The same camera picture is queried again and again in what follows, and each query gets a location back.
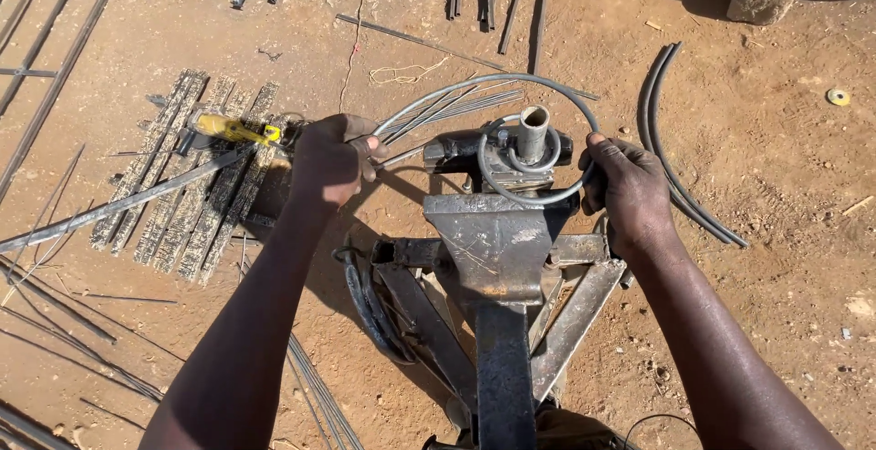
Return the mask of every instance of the dirt ground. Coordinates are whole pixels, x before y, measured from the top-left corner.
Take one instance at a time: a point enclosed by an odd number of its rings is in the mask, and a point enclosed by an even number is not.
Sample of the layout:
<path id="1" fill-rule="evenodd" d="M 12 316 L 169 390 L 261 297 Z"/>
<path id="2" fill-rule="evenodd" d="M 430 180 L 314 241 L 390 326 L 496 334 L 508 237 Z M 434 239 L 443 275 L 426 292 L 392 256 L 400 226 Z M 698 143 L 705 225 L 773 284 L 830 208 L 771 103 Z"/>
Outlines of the dirt ground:
<path id="1" fill-rule="evenodd" d="M 55 0 L 34 0 L 0 64 L 17 66 Z M 57 68 L 93 0 L 72 0 L 64 9 L 35 68 Z M 27 231 L 70 157 L 87 143 L 55 219 L 105 202 L 108 176 L 125 170 L 137 150 L 137 120 L 157 110 L 145 95 L 166 93 L 182 68 L 230 75 L 257 89 L 280 84 L 271 111 L 300 112 L 309 119 L 343 109 L 376 120 L 415 97 L 492 70 L 448 58 L 416 84 L 378 84 L 371 70 L 439 63 L 445 54 L 334 19 L 362 18 L 482 56 L 527 68 L 532 2 L 523 0 L 507 56 L 496 53 L 500 30 L 480 31 L 476 0 L 464 0 L 463 16 L 448 21 L 445 0 L 109 0 L 73 74 L 37 142 L 0 204 L 3 238 Z M 0 4 L 8 17 L 16 0 Z M 637 141 L 639 89 L 661 46 L 684 41 L 667 76 L 661 102 L 661 135 L 688 190 L 729 227 L 751 242 L 725 246 L 684 216 L 676 215 L 684 242 L 717 288 L 757 350 L 800 399 L 848 448 L 876 447 L 876 202 L 842 212 L 876 194 L 876 77 L 873 47 L 876 0 L 798 0 L 775 26 L 725 19 L 729 0 L 547 0 L 542 75 L 596 92 L 591 102 L 604 132 Z M 498 0 L 499 29 L 508 0 Z M 661 30 L 645 24 L 658 25 Z M 282 55 L 271 62 L 261 48 Z M 48 80 L 29 79 L 0 120 L 0 159 L 10 157 Z M 834 87 L 851 95 L 848 106 L 830 105 Z M 527 103 L 551 109 L 555 125 L 579 146 L 588 131 L 574 107 L 543 89 L 527 88 Z M 481 124 L 488 116 L 453 120 L 445 127 Z M 411 147 L 434 135 L 423 130 Z M 559 170 L 560 183 L 576 171 Z M 417 366 L 393 365 L 361 332 L 342 271 L 329 258 L 344 232 L 356 225 L 356 243 L 377 235 L 432 236 L 422 218 L 422 196 L 446 182 L 402 167 L 365 188 L 343 210 L 320 245 L 296 318 L 294 332 L 307 349 L 349 422 L 367 448 L 416 448 L 431 434 L 452 441 L 441 405 L 446 394 Z M 592 221 L 575 217 L 566 232 L 586 232 Z M 94 251 L 89 229 L 75 232 L 36 275 L 54 287 L 179 301 L 178 305 L 84 298 L 94 308 L 185 357 L 237 284 L 241 249 L 230 246 L 206 287 L 155 273 L 131 259 Z M 27 250 L 22 262 L 45 253 Z M 255 258 L 257 248 L 248 248 Z M 21 298 L 8 306 L 26 312 Z M 181 362 L 130 333 L 94 318 L 113 332 L 102 343 L 63 315 L 47 310 L 111 361 L 159 387 L 167 387 Z M 0 316 L 0 328 L 80 359 L 67 346 Z M 848 328 L 851 339 L 841 337 Z M 0 398 L 82 447 L 131 448 L 142 430 L 84 404 L 87 399 L 145 426 L 156 405 L 78 366 L 0 337 Z M 660 329 L 637 288 L 617 290 L 569 367 L 564 405 L 626 433 L 653 413 L 689 417 L 681 381 Z M 274 429 L 277 447 L 320 448 L 307 406 L 287 371 Z M 634 439 L 645 449 L 695 448 L 681 422 L 655 419 Z"/>

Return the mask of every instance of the hand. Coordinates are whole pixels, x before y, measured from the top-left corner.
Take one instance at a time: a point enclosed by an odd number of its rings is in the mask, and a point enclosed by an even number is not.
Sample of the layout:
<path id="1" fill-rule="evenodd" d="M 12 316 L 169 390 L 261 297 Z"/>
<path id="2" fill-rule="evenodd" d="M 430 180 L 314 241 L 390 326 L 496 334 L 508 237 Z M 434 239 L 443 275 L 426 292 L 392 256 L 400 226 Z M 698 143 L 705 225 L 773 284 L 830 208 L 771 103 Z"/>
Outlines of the hand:
<path id="1" fill-rule="evenodd" d="M 332 115 L 308 125 L 295 143 L 292 198 L 310 196 L 344 205 L 362 189 L 361 178 L 373 182 L 370 156 L 386 157 L 386 146 L 371 136 L 373 121 L 349 114 Z"/>
<path id="2" fill-rule="evenodd" d="M 625 260 L 638 254 L 661 253 L 678 241 L 669 208 L 669 186 L 656 155 L 629 142 L 587 136 L 578 167 L 596 163 L 584 183 L 584 213 L 606 209 L 609 246 Z"/>

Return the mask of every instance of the painted wooden plank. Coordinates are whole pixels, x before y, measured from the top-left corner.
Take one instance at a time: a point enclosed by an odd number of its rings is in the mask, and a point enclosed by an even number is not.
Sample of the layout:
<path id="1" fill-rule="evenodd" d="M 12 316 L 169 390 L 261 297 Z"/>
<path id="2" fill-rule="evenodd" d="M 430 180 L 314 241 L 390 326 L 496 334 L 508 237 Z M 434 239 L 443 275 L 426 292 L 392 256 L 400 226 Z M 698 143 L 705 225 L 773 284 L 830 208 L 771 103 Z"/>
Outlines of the painted wooden plank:
<path id="1" fill-rule="evenodd" d="M 241 116 L 250 103 L 250 97 L 252 97 L 251 90 L 238 89 L 225 106 L 225 112 L 229 116 Z M 226 147 L 227 145 L 222 143 L 205 149 L 202 153 L 200 164 L 217 157 L 224 152 Z M 173 219 L 165 232 L 165 237 L 155 254 L 154 265 L 156 269 L 168 274 L 173 270 L 177 257 L 180 256 L 182 250 L 186 248 L 188 241 L 191 239 L 194 225 L 198 222 L 204 204 L 207 201 L 210 186 L 216 177 L 216 174 L 213 174 L 208 178 L 202 178 L 186 186 L 180 205 L 173 215 Z"/>
<path id="2" fill-rule="evenodd" d="M 277 149 L 274 147 L 258 147 L 252 164 L 246 170 L 244 181 L 240 184 L 234 201 L 231 203 L 231 208 L 225 215 L 219 231 L 216 232 L 216 237 L 213 239 L 213 244 L 210 246 L 210 251 L 204 260 L 201 268 L 201 284 L 206 284 L 210 276 L 213 275 L 216 266 L 219 264 L 219 259 L 222 258 L 225 245 L 228 244 L 231 236 L 234 234 L 237 223 L 249 214 L 252 203 L 256 201 L 258 189 L 261 188 L 262 182 L 265 180 L 265 175 L 267 175 L 268 168 L 271 166 L 271 160 L 276 151 Z"/>
<path id="3" fill-rule="evenodd" d="M 231 96 L 231 101 L 225 107 L 225 114 L 230 116 L 231 118 L 240 118 L 243 116 L 243 113 L 246 111 L 246 108 L 249 106 L 250 99 L 252 98 L 252 89 L 238 89 Z M 222 144 L 217 146 L 215 150 L 225 149 L 227 145 Z M 182 237 L 182 241 L 179 244 L 179 247 L 174 251 L 172 258 L 176 260 L 176 257 L 180 254 L 182 250 L 182 256 L 180 259 L 180 268 L 184 267 L 187 264 L 193 263 L 193 259 L 197 257 L 193 257 L 190 254 L 189 249 L 192 247 L 192 240 L 197 240 L 200 236 L 200 232 L 203 232 L 203 228 L 199 227 L 203 226 L 203 214 L 211 210 L 211 206 L 214 205 L 214 193 L 216 186 L 222 181 L 223 173 L 226 167 L 219 172 L 218 176 L 214 176 L 208 181 L 204 182 L 195 182 L 192 183 L 189 188 L 186 188 L 187 195 L 183 197 L 183 201 L 180 203 L 180 207 L 183 207 L 183 204 L 186 206 L 186 210 L 191 212 L 191 215 L 188 221 L 185 223 L 187 232 Z M 167 263 L 167 259 L 165 262 L 161 264 L 160 270 L 165 270 L 170 272 L 173 268 L 173 262 Z"/>
<path id="4" fill-rule="evenodd" d="M 234 79 L 227 75 L 219 75 L 211 86 L 210 93 L 204 106 L 207 108 L 217 108 L 225 104 L 231 90 L 234 89 Z M 195 153 L 189 157 L 175 157 L 172 159 L 170 167 L 165 170 L 163 179 L 173 178 L 197 167 L 201 160 L 202 153 Z M 159 244 L 165 236 L 165 231 L 170 225 L 171 218 L 177 210 L 183 189 L 180 188 L 165 195 L 162 195 L 152 211 L 143 234 L 140 236 L 140 241 L 137 243 L 137 248 L 134 250 L 134 261 L 147 265 L 158 250 Z M 186 216 L 180 216 L 180 219 L 186 219 Z"/>
<path id="5" fill-rule="evenodd" d="M 176 83 L 173 85 L 170 94 L 167 96 L 167 102 L 165 103 L 164 108 L 159 112 L 158 118 L 149 124 L 149 129 L 146 132 L 146 136 L 144 137 L 143 142 L 140 145 L 140 150 L 138 151 L 142 155 L 138 155 L 134 161 L 128 165 L 125 175 L 122 176 L 122 180 L 119 182 L 118 186 L 115 187 L 115 192 L 113 192 L 112 198 L 109 199 L 111 202 L 129 197 L 139 191 L 140 182 L 143 181 L 143 177 L 146 175 L 146 171 L 152 164 L 152 160 L 156 155 L 156 148 L 164 140 L 165 135 L 167 134 L 167 128 L 176 116 L 176 111 L 180 108 L 182 100 L 186 97 L 186 93 L 191 87 L 196 75 L 197 72 L 189 68 L 186 68 L 181 72 Z M 125 212 L 119 212 L 103 220 L 97 221 L 97 224 L 94 225 L 94 229 L 89 236 L 89 243 L 91 243 L 93 248 L 103 250 L 106 247 L 107 243 L 115 233 L 119 221 L 124 217 L 124 214 Z"/>
<path id="6" fill-rule="evenodd" d="M 268 83 L 258 91 L 258 96 L 252 105 L 252 109 L 243 117 L 244 125 L 250 130 L 258 130 L 262 125 L 264 116 L 273 104 L 277 96 L 278 85 Z M 225 215 L 230 209 L 235 190 L 243 179 L 244 172 L 249 164 L 249 158 L 244 158 L 230 166 L 223 168 L 216 178 L 216 183 L 210 191 L 207 205 L 195 225 L 192 236 L 182 254 L 180 276 L 191 281 L 198 275 L 216 232 L 222 225 Z"/>
<path id="7" fill-rule="evenodd" d="M 192 85 L 188 88 L 186 97 L 183 98 L 180 108 L 176 111 L 176 116 L 173 117 L 173 120 L 167 129 L 167 135 L 165 135 L 164 140 L 159 144 L 157 149 L 158 153 L 155 154 L 155 158 L 152 160 L 152 164 L 146 171 L 143 181 L 140 182 L 140 188 L 151 188 L 158 181 L 159 175 L 164 171 L 167 161 L 170 159 L 171 151 L 173 151 L 176 142 L 179 140 L 178 134 L 186 123 L 188 115 L 192 111 L 192 106 L 194 106 L 194 103 L 196 103 L 198 98 L 201 97 L 204 87 L 207 85 L 207 79 L 207 72 L 200 71 L 195 75 L 192 80 Z M 122 222 L 119 224 L 118 230 L 115 232 L 115 238 L 113 238 L 112 247 L 110 248 L 110 252 L 113 256 L 117 256 L 119 252 L 122 251 L 122 248 L 128 244 L 130 234 L 134 232 L 134 228 L 137 227 L 137 222 L 140 221 L 140 216 L 143 214 L 144 209 L 146 209 L 146 204 L 140 204 L 128 209 L 125 217 L 122 218 Z"/>

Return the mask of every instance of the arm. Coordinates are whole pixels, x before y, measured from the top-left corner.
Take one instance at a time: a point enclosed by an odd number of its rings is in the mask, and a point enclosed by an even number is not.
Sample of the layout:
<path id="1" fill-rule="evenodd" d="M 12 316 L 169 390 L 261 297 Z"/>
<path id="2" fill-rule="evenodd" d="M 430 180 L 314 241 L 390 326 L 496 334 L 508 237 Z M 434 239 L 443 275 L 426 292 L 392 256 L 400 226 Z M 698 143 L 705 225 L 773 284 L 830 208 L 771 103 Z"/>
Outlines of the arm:
<path id="1" fill-rule="evenodd" d="M 195 347 L 140 448 L 265 448 L 279 401 L 289 333 L 323 231 L 373 181 L 366 158 L 386 155 L 370 121 L 336 115 L 308 127 L 292 189 L 265 248 Z"/>
<path id="2" fill-rule="evenodd" d="M 705 448 L 842 446 L 772 372 L 675 232 L 666 177 L 651 153 L 599 133 L 581 166 L 599 169 L 584 209 L 609 215 L 611 248 L 629 264 L 678 367 Z"/>

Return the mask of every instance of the yellow angle grinder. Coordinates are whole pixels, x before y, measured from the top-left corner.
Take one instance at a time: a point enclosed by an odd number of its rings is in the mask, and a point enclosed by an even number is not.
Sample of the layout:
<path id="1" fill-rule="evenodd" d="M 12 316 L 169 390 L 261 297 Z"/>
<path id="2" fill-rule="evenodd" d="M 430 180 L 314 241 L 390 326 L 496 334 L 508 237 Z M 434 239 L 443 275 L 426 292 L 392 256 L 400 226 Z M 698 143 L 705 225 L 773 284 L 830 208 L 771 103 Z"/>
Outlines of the yellow angle grinder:
<path id="1" fill-rule="evenodd" d="M 256 142 L 266 147 L 285 149 L 279 143 L 283 131 L 277 126 L 265 125 L 262 133 L 249 130 L 244 122 L 223 114 L 220 110 L 198 109 L 188 117 L 186 129 L 176 153 L 188 156 L 192 148 L 203 149 L 212 145 L 216 139 L 228 142 Z"/>

